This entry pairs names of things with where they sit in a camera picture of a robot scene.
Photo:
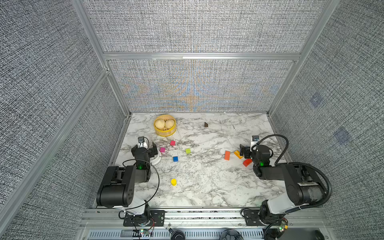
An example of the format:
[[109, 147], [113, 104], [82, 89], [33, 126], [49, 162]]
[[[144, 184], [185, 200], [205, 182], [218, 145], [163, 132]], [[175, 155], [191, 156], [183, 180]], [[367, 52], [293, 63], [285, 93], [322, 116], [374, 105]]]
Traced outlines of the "aluminium front rail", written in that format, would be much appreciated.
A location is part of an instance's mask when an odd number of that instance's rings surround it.
[[[163, 208], [164, 226], [177, 228], [246, 228], [246, 220], [240, 208]], [[123, 220], [115, 209], [87, 209], [80, 229], [119, 229]], [[285, 216], [289, 228], [330, 228], [322, 209], [300, 210]]]

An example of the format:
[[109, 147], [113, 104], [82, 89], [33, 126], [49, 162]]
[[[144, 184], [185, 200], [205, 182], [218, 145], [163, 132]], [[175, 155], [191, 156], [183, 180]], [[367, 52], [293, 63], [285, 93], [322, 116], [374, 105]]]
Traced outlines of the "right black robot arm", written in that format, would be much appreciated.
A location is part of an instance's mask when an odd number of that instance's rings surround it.
[[290, 213], [316, 208], [326, 203], [332, 193], [328, 178], [319, 169], [305, 163], [270, 165], [273, 151], [265, 145], [240, 145], [240, 156], [252, 160], [253, 171], [260, 180], [283, 181], [286, 191], [264, 200], [257, 210], [243, 209], [247, 226], [275, 224]]

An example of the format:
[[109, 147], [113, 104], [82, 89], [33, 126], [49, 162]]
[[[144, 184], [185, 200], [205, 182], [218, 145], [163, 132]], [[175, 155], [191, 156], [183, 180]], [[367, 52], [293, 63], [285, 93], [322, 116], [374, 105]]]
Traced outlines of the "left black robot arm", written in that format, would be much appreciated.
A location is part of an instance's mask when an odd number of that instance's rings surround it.
[[152, 174], [151, 158], [158, 154], [157, 145], [152, 143], [149, 148], [141, 139], [138, 145], [133, 147], [132, 154], [132, 165], [107, 168], [97, 192], [97, 206], [122, 211], [125, 214], [125, 226], [154, 225], [149, 201], [135, 196], [135, 184], [149, 182]]

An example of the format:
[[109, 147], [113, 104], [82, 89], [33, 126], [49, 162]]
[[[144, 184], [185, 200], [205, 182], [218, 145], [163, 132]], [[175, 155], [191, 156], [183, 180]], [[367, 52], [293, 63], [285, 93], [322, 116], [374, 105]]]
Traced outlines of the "cream bun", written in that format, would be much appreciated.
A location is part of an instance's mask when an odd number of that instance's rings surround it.
[[175, 121], [173, 119], [168, 119], [165, 121], [165, 128], [171, 129], [175, 125]]
[[157, 119], [155, 121], [155, 127], [159, 130], [165, 129], [165, 120], [164, 119]]

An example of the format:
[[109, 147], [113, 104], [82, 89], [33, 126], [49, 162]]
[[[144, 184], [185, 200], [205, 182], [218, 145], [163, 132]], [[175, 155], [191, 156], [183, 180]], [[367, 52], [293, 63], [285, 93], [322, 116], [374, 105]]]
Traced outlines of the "right cream bun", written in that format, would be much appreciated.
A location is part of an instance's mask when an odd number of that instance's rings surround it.
[[175, 121], [173, 119], [168, 119], [165, 121], [165, 128], [171, 129], [175, 125]]

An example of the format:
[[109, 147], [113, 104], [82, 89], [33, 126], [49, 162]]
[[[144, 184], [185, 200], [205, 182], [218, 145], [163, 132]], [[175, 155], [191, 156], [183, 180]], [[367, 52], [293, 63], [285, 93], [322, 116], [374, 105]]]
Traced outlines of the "yellow bamboo steamer basket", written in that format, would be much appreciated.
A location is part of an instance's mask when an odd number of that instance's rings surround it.
[[171, 115], [160, 115], [154, 121], [154, 128], [158, 136], [169, 137], [176, 132], [177, 122]]

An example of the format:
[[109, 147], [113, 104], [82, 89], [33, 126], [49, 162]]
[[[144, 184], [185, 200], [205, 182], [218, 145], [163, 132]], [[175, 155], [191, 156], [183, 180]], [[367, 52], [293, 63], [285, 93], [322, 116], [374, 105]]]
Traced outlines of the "white alarm clock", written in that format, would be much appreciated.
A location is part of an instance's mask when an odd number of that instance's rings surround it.
[[157, 165], [162, 159], [162, 153], [158, 153], [154, 158], [151, 159], [152, 165]]

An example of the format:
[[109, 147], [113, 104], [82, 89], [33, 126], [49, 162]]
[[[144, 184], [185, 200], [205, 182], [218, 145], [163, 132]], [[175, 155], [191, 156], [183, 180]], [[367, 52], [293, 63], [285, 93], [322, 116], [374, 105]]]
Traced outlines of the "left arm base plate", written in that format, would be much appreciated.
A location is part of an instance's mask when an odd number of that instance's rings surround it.
[[124, 227], [163, 227], [165, 221], [165, 211], [150, 210], [142, 215], [126, 213], [124, 217]]

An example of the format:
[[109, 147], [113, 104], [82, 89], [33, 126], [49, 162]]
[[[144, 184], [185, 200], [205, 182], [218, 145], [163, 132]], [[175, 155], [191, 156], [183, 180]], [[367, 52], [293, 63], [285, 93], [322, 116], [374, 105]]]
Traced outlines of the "left cream bun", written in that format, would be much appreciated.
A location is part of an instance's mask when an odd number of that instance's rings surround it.
[[155, 127], [159, 130], [165, 129], [165, 120], [164, 119], [157, 119], [155, 121]]

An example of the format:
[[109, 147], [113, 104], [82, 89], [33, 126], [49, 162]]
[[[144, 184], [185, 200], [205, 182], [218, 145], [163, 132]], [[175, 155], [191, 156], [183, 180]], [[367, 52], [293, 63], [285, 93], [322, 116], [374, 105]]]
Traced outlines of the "red rectangular block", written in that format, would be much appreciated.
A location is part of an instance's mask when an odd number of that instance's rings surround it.
[[246, 160], [243, 162], [243, 165], [244, 165], [245, 167], [248, 167], [252, 162], [253, 162], [252, 159], [246, 159]]

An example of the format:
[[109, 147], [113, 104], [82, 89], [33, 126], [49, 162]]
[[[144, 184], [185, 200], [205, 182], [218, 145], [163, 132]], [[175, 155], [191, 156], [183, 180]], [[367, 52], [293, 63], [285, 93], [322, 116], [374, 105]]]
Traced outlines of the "yellow orange supermarket block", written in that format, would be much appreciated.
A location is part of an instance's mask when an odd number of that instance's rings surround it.
[[241, 155], [241, 153], [239, 151], [234, 151], [234, 154], [239, 158], [239, 159], [242, 159], [243, 156]]

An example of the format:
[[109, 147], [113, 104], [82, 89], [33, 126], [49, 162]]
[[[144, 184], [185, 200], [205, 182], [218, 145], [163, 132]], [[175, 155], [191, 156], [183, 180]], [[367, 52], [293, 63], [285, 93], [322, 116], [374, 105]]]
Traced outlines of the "orange rectangular block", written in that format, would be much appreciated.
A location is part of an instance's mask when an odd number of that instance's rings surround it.
[[225, 151], [224, 159], [225, 159], [226, 161], [229, 161], [229, 160], [230, 160], [230, 157], [231, 157], [231, 152], [230, 152], [230, 151]]

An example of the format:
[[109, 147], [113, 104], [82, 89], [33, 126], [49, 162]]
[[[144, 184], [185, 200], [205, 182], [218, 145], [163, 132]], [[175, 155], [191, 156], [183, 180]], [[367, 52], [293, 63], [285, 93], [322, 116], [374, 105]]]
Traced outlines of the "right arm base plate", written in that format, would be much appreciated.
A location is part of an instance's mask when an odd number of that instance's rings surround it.
[[263, 222], [260, 220], [259, 209], [245, 208], [241, 210], [241, 216], [245, 219], [248, 227], [263, 226]]

